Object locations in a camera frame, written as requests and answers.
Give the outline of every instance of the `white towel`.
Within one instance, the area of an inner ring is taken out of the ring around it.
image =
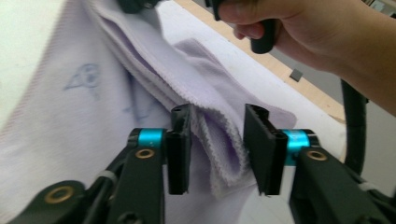
[[[167,128],[168,111],[185,103],[195,105],[190,194],[167,196],[167,221],[235,223],[254,183],[241,137],[244,104],[269,109],[278,128],[292,128],[295,117],[248,94],[196,41],[175,48],[161,38],[155,10],[125,15],[113,0],[68,1],[0,132],[0,223],[52,183],[88,186],[132,128]]]

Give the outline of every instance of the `folded fabric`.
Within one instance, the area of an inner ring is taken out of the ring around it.
[[[244,104],[269,109],[279,128],[296,119],[248,94],[197,41],[172,47],[160,30],[155,10],[125,15],[113,0],[66,2],[0,132],[0,223],[50,184],[89,186],[132,128],[168,128],[169,110],[186,103],[194,105],[190,193],[166,196],[166,220],[237,222],[254,183],[241,137]]]

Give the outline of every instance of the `blue drawing on cloth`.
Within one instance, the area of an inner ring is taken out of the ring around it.
[[[78,68],[77,72],[70,78],[64,91],[74,88],[87,88],[93,97],[98,100],[99,95],[95,88],[100,84],[99,65],[95,63],[86,63]]]

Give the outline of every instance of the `black cord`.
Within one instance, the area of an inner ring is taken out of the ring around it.
[[[341,80],[346,114],[346,161],[345,165],[361,175],[366,148],[367,99]]]

